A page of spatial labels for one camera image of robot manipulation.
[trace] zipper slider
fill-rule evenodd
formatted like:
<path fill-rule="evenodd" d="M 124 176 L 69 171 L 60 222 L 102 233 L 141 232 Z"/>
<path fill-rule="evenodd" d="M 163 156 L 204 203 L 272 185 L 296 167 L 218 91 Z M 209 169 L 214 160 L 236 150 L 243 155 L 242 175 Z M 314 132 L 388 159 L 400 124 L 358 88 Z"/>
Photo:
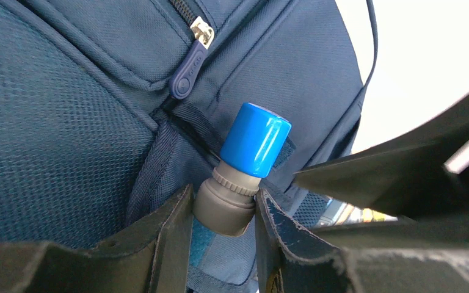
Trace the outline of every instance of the zipper slider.
<path fill-rule="evenodd" d="M 208 55 L 208 48 L 215 37 L 213 28 L 200 16 L 191 24 L 190 29 L 196 41 L 169 81 L 170 95 L 176 99 L 185 99 L 191 93 L 202 63 Z"/>
<path fill-rule="evenodd" d="M 209 49 L 209 46 L 215 37 L 213 28 L 209 26 L 206 21 L 203 21 L 200 16 L 195 19 L 189 28 L 195 35 L 195 39 L 200 41 L 206 49 Z"/>

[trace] mesh pocket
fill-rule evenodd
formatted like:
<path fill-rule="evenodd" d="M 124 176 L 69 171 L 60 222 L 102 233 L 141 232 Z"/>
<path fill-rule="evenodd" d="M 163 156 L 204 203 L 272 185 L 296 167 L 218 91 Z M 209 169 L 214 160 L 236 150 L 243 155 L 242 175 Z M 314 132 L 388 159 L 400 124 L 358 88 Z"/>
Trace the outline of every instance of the mesh pocket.
<path fill-rule="evenodd" d="M 0 6 L 0 241 L 90 247 L 123 225 L 153 135 Z"/>
<path fill-rule="evenodd" d="M 294 220 L 307 228 L 315 226 L 326 211 L 329 201 L 325 195 L 309 192 L 294 214 Z"/>

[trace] strap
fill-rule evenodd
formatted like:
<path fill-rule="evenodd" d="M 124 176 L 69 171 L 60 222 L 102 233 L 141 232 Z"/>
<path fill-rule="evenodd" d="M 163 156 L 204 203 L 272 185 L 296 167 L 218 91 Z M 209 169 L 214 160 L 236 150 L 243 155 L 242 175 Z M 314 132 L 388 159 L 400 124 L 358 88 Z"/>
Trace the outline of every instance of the strap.
<path fill-rule="evenodd" d="M 371 67 L 371 71 L 369 72 L 368 79 L 364 84 L 364 87 L 368 87 L 369 81 L 373 76 L 373 72 L 375 71 L 375 66 L 377 65 L 377 56 L 379 51 L 379 38 L 378 38 L 378 30 L 377 30 L 377 19 L 375 16 L 375 7 L 373 6 L 373 0 L 366 0 L 368 5 L 368 13 L 369 13 L 369 22 L 371 23 L 371 32 L 373 33 L 373 66 Z"/>

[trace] black plastic part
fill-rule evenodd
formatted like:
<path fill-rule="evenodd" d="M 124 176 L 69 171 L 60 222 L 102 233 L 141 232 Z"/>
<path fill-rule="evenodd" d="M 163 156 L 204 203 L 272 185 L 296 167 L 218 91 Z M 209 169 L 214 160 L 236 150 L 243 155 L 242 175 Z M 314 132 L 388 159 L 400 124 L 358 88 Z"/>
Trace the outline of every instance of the black plastic part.
<path fill-rule="evenodd" d="M 309 231 L 256 196 L 260 292 L 469 292 L 469 214 Z"/>
<path fill-rule="evenodd" d="M 192 190 L 182 188 L 92 250 L 0 243 L 0 292 L 184 292 Z"/>
<path fill-rule="evenodd" d="M 469 94 L 403 136 L 298 172 L 294 183 L 360 208 L 413 219 L 465 211 L 469 184 L 443 164 L 468 140 Z"/>

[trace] blue rubber zipper pull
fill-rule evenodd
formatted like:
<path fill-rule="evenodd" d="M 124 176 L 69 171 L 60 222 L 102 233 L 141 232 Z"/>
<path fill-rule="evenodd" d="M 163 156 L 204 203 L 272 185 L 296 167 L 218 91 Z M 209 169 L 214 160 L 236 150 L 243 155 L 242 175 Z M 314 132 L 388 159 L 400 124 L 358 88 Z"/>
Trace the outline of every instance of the blue rubber zipper pull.
<path fill-rule="evenodd" d="M 191 49 L 169 81 L 170 95 L 176 99 L 185 99 L 191 93 L 197 80 L 198 72 L 208 55 L 208 48 L 213 41 L 214 31 L 199 16 L 190 26 L 195 35 Z"/>

